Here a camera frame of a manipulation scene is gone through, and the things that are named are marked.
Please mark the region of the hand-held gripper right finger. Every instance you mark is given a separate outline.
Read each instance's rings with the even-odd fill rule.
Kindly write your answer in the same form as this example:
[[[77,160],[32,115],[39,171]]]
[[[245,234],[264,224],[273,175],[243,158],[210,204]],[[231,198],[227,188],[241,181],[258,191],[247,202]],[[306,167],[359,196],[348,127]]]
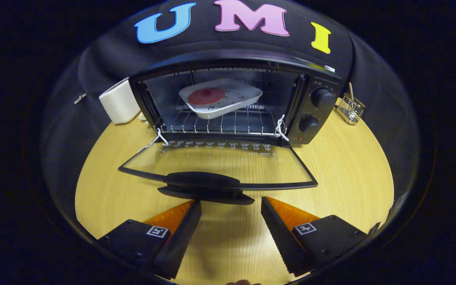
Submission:
[[[261,215],[286,269],[296,277],[326,267],[369,236],[337,215],[319,218],[269,196],[261,198]]]

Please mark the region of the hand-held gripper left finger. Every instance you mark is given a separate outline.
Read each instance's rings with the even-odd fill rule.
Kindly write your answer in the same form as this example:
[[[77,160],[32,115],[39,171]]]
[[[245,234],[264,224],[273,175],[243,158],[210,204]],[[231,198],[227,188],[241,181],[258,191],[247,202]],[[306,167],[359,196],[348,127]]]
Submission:
[[[98,242],[139,271],[175,279],[200,218],[201,202],[190,200],[144,222],[128,219]]]

